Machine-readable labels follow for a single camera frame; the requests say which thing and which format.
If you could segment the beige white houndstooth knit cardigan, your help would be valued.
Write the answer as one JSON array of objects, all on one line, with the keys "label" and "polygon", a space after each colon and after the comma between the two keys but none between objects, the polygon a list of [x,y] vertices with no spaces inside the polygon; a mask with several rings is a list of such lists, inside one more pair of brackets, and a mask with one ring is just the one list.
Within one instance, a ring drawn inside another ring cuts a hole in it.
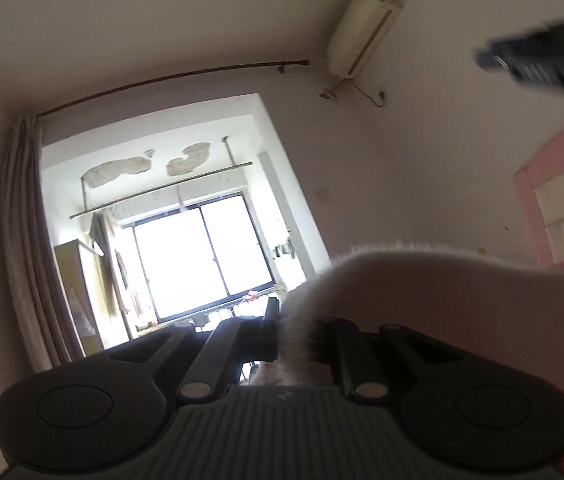
[{"label": "beige white houndstooth knit cardigan", "polygon": [[430,246],[364,248],[288,293],[280,349],[255,385],[323,384],[310,354],[322,318],[399,324],[544,378],[564,391],[564,270]]}]

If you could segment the balcony sliding window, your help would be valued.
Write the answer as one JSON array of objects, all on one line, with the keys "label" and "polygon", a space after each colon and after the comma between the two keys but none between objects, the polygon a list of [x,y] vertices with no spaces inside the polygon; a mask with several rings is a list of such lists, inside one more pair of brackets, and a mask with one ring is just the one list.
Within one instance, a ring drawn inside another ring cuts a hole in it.
[{"label": "balcony sliding window", "polygon": [[161,323],[228,306],[276,284],[242,192],[154,214],[125,229]]}]

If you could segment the yellow wooden cabinet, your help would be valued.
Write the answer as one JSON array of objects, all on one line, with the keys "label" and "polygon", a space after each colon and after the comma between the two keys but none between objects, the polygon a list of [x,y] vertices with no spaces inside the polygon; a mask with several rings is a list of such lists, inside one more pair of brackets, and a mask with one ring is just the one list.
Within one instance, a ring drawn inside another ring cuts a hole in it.
[{"label": "yellow wooden cabinet", "polygon": [[54,251],[82,350],[86,356],[104,351],[110,316],[102,258],[81,240],[55,246]]}]

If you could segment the beige brown curtain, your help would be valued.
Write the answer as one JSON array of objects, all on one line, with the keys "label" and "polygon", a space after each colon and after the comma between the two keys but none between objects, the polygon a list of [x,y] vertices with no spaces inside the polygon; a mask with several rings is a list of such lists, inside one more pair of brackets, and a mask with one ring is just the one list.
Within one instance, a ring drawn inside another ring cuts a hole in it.
[{"label": "beige brown curtain", "polygon": [[37,118],[20,118],[12,125],[0,182],[2,242],[12,303],[36,372],[84,357],[44,213],[41,141]]}]

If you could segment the brown curtain rod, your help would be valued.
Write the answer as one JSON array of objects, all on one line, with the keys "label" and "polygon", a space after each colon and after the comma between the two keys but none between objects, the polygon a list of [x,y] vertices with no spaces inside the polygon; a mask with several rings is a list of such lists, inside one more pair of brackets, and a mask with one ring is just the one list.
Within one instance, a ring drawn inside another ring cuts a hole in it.
[{"label": "brown curtain rod", "polygon": [[212,74],[221,74],[229,72],[237,72],[238,70],[259,70],[260,68],[275,68],[280,74],[284,74],[288,67],[308,67],[311,64],[309,58],[302,58],[301,60],[279,60],[279,61],[265,61],[265,62],[255,62],[255,63],[242,63],[242,64],[231,64],[223,66],[214,66],[199,68],[198,70],[186,70],[185,72],[173,73],[164,76],[148,78],[145,80],[140,80],[132,82],[131,84],[123,84],[115,88],[99,91],[96,93],[89,94],[88,96],[83,96],[80,99],[69,101],[58,105],[56,107],[49,108],[44,112],[36,115],[37,118],[46,118],[50,115],[62,112],[68,108],[88,103],[97,99],[105,98],[106,96],[112,96],[113,94],[125,92],[137,88],[143,88],[150,86],[151,84],[161,84],[162,82],[174,81],[180,79],[186,79],[191,77],[206,76]]}]

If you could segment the white wall air conditioner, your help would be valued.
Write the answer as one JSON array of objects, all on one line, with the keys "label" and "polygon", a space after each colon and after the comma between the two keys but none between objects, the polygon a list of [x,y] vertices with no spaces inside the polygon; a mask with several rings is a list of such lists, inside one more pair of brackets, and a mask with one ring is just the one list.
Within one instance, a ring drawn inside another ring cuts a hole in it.
[{"label": "white wall air conditioner", "polygon": [[401,14],[392,0],[350,0],[326,48],[330,73],[340,79],[355,79]]}]

